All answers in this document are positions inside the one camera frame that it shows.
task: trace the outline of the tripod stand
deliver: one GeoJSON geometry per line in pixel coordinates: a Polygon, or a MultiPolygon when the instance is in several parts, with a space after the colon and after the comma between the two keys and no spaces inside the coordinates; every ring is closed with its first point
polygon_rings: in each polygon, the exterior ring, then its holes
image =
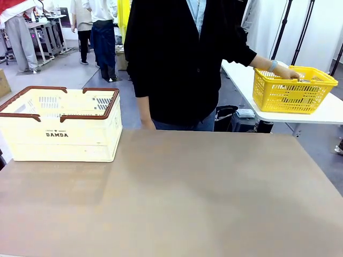
{"type": "Polygon", "coordinates": [[[303,43],[305,35],[306,35],[307,28],[308,28],[309,23],[310,23],[310,19],[311,19],[311,15],[312,15],[314,5],[315,5],[315,0],[311,0],[309,10],[308,10],[307,15],[306,15],[306,20],[305,20],[304,26],[302,28],[301,36],[300,36],[298,45],[297,45],[296,50],[295,50],[292,65],[295,65],[295,62],[298,58],[302,43],[303,43]]]}
{"type": "MultiPolygon", "coordinates": [[[[292,1],[293,0],[288,0],[287,11],[286,11],[284,20],[282,21],[282,27],[281,27],[281,30],[280,30],[280,33],[279,33],[279,37],[278,37],[277,43],[275,45],[275,49],[274,49],[274,53],[273,53],[273,56],[272,56],[272,60],[275,60],[276,55],[278,53],[278,50],[279,50],[279,47],[280,47],[280,43],[281,43],[281,39],[282,39],[282,36],[284,34],[285,27],[286,27],[286,24],[287,24],[287,21],[288,21],[288,16],[289,16],[290,7],[292,6],[292,1]]],[[[314,4],[315,4],[315,0],[311,0],[310,1],[310,5],[309,5],[309,9],[308,9],[308,12],[307,12],[307,15],[306,15],[305,23],[304,23],[304,26],[302,28],[301,36],[300,36],[298,45],[297,45],[296,50],[295,50],[295,54],[294,54],[294,57],[293,57],[292,65],[295,64],[295,62],[297,60],[297,57],[299,55],[302,43],[303,43],[305,35],[306,35],[307,28],[309,26],[309,22],[310,22],[310,19],[311,19],[311,15],[312,15],[312,11],[313,11],[313,8],[314,8],[314,4]]]]}
{"type": "Polygon", "coordinates": [[[342,57],[342,53],[343,53],[343,44],[342,44],[341,50],[339,51],[336,63],[334,64],[333,70],[332,70],[332,72],[330,74],[331,76],[333,76],[334,73],[336,72],[336,69],[338,67],[339,61],[341,60],[341,57],[342,57]]]}

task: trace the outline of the black pants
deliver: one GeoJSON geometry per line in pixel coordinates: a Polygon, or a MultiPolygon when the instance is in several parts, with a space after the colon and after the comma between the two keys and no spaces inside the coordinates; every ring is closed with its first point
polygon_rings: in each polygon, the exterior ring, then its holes
{"type": "Polygon", "coordinates": [[[87,61],[88,53],[88,40],[91,41],[91,32],[92,31],[78,31],[79,40],[80,40],[80,49],[81,49],[81,60],[83,63],[87,61]]]}

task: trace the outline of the jeans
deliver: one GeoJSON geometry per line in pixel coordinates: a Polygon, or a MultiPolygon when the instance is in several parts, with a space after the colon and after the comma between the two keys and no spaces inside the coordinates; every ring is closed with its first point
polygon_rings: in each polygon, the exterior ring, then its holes
{"type": "Polygon", "coordinates": [[[152,120],[157,130],[179,130],[179,131],[212,131],[214,129],[215,110],[208,115],[203,122],[195,125],[173,125],[152,120]]]}
{"type": "Polygon", "coordinates": [[[112,20],[98,20],[93,23],[91,45],[96,62],[104,80],[116,80],[116,39],[112,20]]]}

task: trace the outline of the black cardigan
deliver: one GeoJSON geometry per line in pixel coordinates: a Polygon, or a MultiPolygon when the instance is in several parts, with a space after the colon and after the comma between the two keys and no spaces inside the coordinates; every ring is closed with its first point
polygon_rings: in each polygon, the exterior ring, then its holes
{"type": "Polygon", "coordinates": [[[230,2],[207,0],[199,38],[186,0],[133,0],[124,46],[128,73],[136,97],[149,96],[153,119],[201,122],[218,104],[222,60],[248,66],[256,56],[236,34],[230,2]]]}

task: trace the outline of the black bag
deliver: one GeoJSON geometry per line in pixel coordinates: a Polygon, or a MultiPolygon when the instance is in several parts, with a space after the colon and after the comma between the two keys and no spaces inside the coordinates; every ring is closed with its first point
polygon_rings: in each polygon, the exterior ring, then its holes
{"type": "Polygon", "coordinates": [[[232,115],[238,110],[237,106],[227,105],[216,108],[214,131],[215,132],[232,132],[231,119],[232,115]]]}

